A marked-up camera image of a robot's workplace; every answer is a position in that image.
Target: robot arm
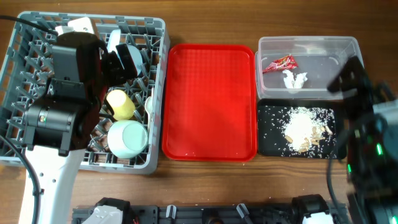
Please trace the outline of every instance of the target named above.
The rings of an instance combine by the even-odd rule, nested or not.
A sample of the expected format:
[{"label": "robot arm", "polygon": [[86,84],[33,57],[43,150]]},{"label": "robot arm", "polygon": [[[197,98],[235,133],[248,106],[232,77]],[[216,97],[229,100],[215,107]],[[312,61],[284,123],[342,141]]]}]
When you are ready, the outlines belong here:
[{"label": "robot arm", "polygon": [[356,95],[344,99],[346,114],[354,125],[337,143],[349,148],[347,174],[354,192],[348,201],[353,222],[397,223],[398,100],[385,83],[375,88],[371,85],[357,57],[348,60],[328,89],[356,90]]},{"label": "robot arm", "polygon": [[[25,158],[39,180],[39,223],[66,222],[75,177],[108,88],[137,77],[135,66],[125,70],[115,52],[109,54],[103,41],[85,32],[58,36],[53,63],[55,76],[24,115]],[[32,221],[32,192],[27,173],[21,224]]]}]

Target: gray dish rack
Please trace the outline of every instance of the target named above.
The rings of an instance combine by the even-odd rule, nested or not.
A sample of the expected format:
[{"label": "gray dish rack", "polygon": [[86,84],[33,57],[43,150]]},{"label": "gray dish rack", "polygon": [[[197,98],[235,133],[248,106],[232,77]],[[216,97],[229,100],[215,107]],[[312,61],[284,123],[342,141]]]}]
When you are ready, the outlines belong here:
[{"label": "gray dish rack", "polygon": [[[54,12],[22,12],[20,18],[38,23],[50,29],[67,26],[68,21],[89,17],[96,22],[100,38],[108,43],[112,30],[121,29],[121,42],[132,44],[144,59],[140,78],[122,86],[110,88],[125,91],[136,105],[134,117],[147,126],[152,123],[148,147],[132,159],[118,159],[103,144],[109,119],[99,122],[91,134],[91,141],[80,169],[98,172],[126,174],[151,174],[156,170],[159,155],[163,89],[167,68],[170,39],[162,19],[132,16],[104,16],[94,14],[70,14]],[[0,132],[5,134],[22,152],[24,111],[44,92],[45,81],[52,74],[52,42],[55,36],[16,23],[11,35],[6,57],[0,71],[1,107],[11,113],[1,113]],[[152,121],[147,120],[144,102],[154,89]],[[0,146],[0,165],[22,166],[19,158],[6,146]]]}]

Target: candy wrapper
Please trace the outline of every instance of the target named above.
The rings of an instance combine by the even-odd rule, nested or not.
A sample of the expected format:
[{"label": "candy wrapper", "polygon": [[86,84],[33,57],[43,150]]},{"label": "candy wrapper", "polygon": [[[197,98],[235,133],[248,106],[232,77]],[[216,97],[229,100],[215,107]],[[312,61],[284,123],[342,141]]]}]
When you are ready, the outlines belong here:
[{"label": "candy wrapper", "polygon": [[297,62],[294,60],[292,55],[287,55],[282,57],[281,59],[273,61],[266,69],[262,72],[274,72],[274,71],[281,71],[281,70],[291,70],[293,68],[297,68]]}]

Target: wooden surface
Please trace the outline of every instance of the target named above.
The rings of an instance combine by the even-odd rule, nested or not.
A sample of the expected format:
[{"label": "wooden surface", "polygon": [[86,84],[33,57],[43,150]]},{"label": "wooden surface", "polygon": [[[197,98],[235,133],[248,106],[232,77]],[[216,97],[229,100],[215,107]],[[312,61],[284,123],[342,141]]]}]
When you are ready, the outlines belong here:
[{"label": "wooden surface", "polygon": [[[264,36],[348,35],[359,42],[365,67],[374,81],[398,90],[397,1],[119,1],[0,0],[0,14],[22,11],[77,12],[160,17],[172,45],[244,44],[257,50]],[[0,21],[0,57],[13,22]],[[247,163],[176,162],[160,153],[151,176],[79,172],[72,207],[94,205],[102,197],[135,205],[232,205],[239,202],[288,202],[294,196],[329,194],[326,161],[262,157]],[[0,223],[17,223],[25,170],[0,167]],[[345,166],[335,165],[334,188],[346,202]]]}]

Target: plastic cup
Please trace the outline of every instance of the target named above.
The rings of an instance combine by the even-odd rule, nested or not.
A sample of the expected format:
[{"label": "plastic cup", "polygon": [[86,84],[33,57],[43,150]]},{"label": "plastic cup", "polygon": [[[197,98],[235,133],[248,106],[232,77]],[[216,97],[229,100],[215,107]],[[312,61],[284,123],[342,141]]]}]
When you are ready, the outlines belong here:
[{"label": "plastic cup", "polygon": [[120,159],[140,154],[148,145],[148,132],[138,121],[118,121],[108,131],[108,146]]},{"label": "plastic cup", "polygon": [[106,99],[114,111],[113,117],[116,120],[129,120],[134,115],[136,107],[124,91],[113,90],[108,93]]}]

